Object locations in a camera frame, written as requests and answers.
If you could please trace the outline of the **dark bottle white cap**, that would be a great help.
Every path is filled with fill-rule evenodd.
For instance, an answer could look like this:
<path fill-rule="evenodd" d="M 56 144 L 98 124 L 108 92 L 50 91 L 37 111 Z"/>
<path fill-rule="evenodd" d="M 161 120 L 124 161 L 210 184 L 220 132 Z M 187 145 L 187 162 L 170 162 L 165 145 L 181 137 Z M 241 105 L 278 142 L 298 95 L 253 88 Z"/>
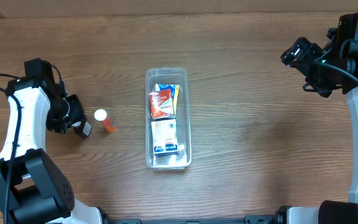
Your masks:
<path fill-rule="evenodd" d="M 91 134 L 92 126 L 87 121 L 79 121 L 72 125 L 74 132 L 82 138 L 87 138 Z"/>

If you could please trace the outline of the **orange bottle white cap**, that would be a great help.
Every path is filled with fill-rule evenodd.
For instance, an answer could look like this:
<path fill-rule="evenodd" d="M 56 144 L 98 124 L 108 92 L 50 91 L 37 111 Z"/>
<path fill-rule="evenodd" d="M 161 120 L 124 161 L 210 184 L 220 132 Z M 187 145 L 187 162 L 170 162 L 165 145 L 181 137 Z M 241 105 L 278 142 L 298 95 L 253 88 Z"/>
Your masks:
<path fill-rule="evenodd" d="M 95 120 L 99 121 L 105 130 L 109 133 L 114 133 L 116 127 L 113 125 L 113 122 L 110 120 L 108 113 L 104 109 L 98 109 L 94 112 Z"/>

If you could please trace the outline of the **red medicine box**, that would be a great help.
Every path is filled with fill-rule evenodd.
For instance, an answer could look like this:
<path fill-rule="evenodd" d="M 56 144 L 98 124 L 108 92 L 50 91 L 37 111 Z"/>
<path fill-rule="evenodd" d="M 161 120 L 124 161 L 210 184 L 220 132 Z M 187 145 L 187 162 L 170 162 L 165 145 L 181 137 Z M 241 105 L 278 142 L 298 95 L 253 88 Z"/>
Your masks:
<path fill-rule="evenodd" d="M 172 119 L 175 117 L 172 91 L 169 89 L 149 93 L 150 112 L 153 120 Z"/>

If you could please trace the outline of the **white Hansaplast box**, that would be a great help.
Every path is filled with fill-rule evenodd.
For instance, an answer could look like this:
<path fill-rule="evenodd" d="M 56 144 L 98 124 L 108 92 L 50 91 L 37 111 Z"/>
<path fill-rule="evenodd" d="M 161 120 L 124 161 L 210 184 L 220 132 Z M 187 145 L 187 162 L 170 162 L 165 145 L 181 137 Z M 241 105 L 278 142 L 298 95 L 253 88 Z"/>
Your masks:
<path fill-rule="evenodd" d="M 178 154 L 177 122 L 165 119 L 151 122 L 153 153 L 156 157 Z"/>

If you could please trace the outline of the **clear plastic container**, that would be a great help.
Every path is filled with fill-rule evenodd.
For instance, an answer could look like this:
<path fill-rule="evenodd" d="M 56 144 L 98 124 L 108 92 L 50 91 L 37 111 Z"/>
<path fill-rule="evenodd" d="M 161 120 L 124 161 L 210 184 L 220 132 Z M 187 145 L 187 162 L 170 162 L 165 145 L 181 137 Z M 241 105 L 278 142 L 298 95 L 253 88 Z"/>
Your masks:
<path fill-rule="evenodd" d="M 175 119 L 177 122 L 178 154 L 156 157 L 153 153 L 149 93 L 155 84 L 180 85 Z M 145 158 L 154 169 L 183 169 L 191 164 L 190 97 L 188 75 L 183 68 L 151 68 L 145 73 Z"/>

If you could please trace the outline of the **blue yellow VapoDrops box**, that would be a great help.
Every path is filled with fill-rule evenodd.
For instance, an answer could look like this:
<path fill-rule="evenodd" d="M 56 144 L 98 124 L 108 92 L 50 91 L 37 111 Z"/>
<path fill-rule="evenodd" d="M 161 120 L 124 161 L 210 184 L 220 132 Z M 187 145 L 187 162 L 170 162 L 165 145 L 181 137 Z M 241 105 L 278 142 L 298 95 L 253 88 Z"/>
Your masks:
<path fill-rule="evenodd" d="M 170 90 L 172 93 L 172 102 L 173 102 L 173 109 L 177 110 L 177 103 L 178 103 L 178 95 L 180 91 L 180 85 L 168 85 L 168 84 L 158 84 L 156 83 L 155 86 L 152 88 L 153 91 L 161 91 L 161 90 Z"/>

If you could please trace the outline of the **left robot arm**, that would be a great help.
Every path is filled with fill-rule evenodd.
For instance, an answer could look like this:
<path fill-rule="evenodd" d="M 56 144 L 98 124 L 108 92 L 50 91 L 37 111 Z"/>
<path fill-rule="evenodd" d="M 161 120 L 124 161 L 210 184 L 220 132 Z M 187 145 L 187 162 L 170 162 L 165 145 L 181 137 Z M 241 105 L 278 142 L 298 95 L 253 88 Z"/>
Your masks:
<path fill-rule="evenodd" d="M 46 153 L 46 132 L 72 128 L 82 138 L 92 130 L 76 95 L 68 95 L 56 66 L 35 58 L 24 77 L 11 76 L 3 89 L 10 106 L 6 141 L 0 152 L 0 210 L 5 223 L 108 223 L 96 207 L 77 200 Z"/>

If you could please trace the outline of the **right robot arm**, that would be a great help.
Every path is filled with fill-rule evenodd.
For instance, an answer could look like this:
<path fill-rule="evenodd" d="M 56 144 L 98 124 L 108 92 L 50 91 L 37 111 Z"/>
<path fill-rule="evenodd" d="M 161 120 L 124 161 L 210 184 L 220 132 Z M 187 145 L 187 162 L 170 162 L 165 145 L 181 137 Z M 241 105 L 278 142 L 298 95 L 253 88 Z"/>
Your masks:
<path fill-rule="evenodd" d="M 327 98 L 334 90 L 346 96 L 352 121 L 353 165 L 347 202 L 325 200 L 317 207 L 283 206 L 264 216 L 266 223 L 358 223 L 358 12 L 339 18 L 327 31 L 329 42 L 320 47 L 299 37 L 281 55 L 287 67 L 305 76 L 303 90 Z"/>

